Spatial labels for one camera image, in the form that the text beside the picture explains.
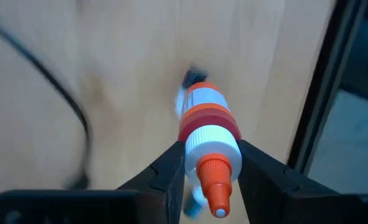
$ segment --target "light wood panel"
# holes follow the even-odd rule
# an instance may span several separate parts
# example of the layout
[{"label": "light wood panel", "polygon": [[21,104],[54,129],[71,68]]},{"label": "light wood panel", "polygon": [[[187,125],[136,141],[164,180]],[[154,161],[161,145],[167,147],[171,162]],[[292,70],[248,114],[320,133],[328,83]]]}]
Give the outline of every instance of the light wood panel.
[{"label": "light wood panel", "polygon": [[[0,21],[80,96],[94,127],[92,188],[114,189],[175,141],[173,100],[191,64],[222,90],[243,138],[284,161],[333,2],[2,0]],[[0,42],[0,190],[60,186],[81,135],[59,96]],[[231,204],[228,218],[205,212],[199,222],[247,223],[237,183]]]}]

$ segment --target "bottle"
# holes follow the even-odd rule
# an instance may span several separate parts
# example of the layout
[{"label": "bottle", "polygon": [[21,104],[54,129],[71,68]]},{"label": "bottle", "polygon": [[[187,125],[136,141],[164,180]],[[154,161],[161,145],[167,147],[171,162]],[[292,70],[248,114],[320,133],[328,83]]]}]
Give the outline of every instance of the bottle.
[{"label": "bottle", "polygon": [[181,114],[178,140],[185,142],[186,175],[202,187],[213,216],[226,217],[231,182],[242,169],[236,121],[219,89],[208,82],[186,90]]}]

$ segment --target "orange nozzle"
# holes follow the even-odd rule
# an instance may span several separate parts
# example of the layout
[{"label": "orange nozzle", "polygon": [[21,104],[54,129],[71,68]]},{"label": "orange nozzle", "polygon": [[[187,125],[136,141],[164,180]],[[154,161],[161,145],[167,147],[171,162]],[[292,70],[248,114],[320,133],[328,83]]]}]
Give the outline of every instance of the orange nozzle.
[{"label": "orange nozzle", "polygon": [[232,193],[229,159],[219,153],[207,154],[199,159],[196,171],[211,213],[217,218],[226,217],[230,211],[229,197]]}]

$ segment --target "wooden surface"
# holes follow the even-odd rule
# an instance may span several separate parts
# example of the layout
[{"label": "wooden surface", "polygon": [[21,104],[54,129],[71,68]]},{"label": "wooden surface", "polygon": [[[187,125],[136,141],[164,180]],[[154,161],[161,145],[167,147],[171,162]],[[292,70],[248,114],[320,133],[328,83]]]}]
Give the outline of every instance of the wooden surface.
[{"label": "wooden surface", "polygon": [[[176,140],[174,97],[191,64],[210,73],[243,138],[286,161],[333,4],[0,0],[0,23],[82,100],[94,128],[91,188],[115,189]],[[82,134],[59,95],[0,41],[0,191],[59,188]],[[237,183],[231,208],[198,222],[247,223]]]}]

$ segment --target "wire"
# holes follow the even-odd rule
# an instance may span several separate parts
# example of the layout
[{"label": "wire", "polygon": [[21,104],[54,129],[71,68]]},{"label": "wire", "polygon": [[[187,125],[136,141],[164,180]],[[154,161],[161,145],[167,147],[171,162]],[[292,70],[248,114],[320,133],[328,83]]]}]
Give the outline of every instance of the wire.
[{"label": "wire", "polygon": [[13,49],[16,50],[16,52],[18,52],[22,57],[30,62],[30,64],[43,75],[43,77],[55,88],[55,90],[61,95],[66,103],[72,108],[78,120],[81,122],[85,133],[84,152],[82,160],[80,161],[78,176],[72,183],[68,184],[66,188],[87,189],[90,182],[87,175],[87,167],[89,165],[89,160],[92,152],[92,129],[90,123],[88,122],[87,116],[84,113],[84,110],[78,105],[77,101],[71,96],[71,94],[69,94],[66,88],[64,88],[61,83],[53,76],[50,70],[47,69],[33,53],[31,53],[24,45],[22,45],[17,39],[15,39],[1,26],[0,38],[7,42]]}]

